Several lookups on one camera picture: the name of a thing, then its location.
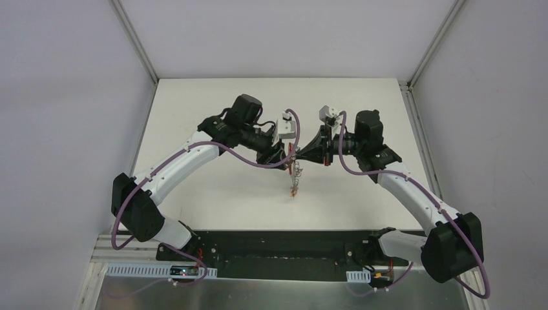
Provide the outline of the key organizer with red handle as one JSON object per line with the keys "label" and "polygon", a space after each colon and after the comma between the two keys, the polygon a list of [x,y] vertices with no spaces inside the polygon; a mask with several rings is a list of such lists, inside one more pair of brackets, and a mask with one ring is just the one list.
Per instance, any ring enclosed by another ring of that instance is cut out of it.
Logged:
{"label": "key organizer with red handle", "polygon": [[300,168],[300,163],[297,161],[297,151],[298,147],[294,143],[289,143],[288,150],[290,152],[295,152],[290,159],[288,164],[288,172],[291,177],[291,187],[290,187],[290,197],[295,198],[299,190],[299,178],[302,174],[302,169]]}

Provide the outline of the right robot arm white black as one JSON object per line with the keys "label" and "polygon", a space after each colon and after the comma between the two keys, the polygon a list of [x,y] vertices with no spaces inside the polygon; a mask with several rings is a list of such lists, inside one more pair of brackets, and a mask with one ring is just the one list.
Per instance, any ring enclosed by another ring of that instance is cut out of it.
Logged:
{"label": "right robot arm white black", "polygon": [[346,129],[346,113],[324,106],[323,122],[316,137],[297,152],[297,159],[329,166],[334,157],[353,156],[356,176],[369,176],[387,190],[415,218],[424,235],[417,236],[388,227],[370,235],[366,254],[377,265],[391,258],[421,264],[437,282],[444,283],[477,267],[483,270],[483,235],[479,218],[457,211],[426,189],[413,176],[402,158],[384,143],[378,110],[362,110],[354,130]]}

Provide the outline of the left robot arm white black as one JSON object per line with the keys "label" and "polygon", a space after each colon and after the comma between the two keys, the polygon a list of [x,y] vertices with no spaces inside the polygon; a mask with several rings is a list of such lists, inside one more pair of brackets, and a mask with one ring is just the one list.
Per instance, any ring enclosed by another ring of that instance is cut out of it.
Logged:
{"label": "left robot arm white black", "polygon": [[155,240],[172,247],[181,261],[196,256],[196,234],[179,220],[163,215],[160,204],[169,193],[201,166],[228,152],[262,169],[285,170],[293,153],[286,153],[284,140],[299,140],[300,123],[293,110],[286,110],[267,131],[261,129],[262,103],[239,95],[231,107],[204,119],[192,135],[161,162],[129,176],[121,173],[112,186],[113,231],[123,225],[139,242]]}

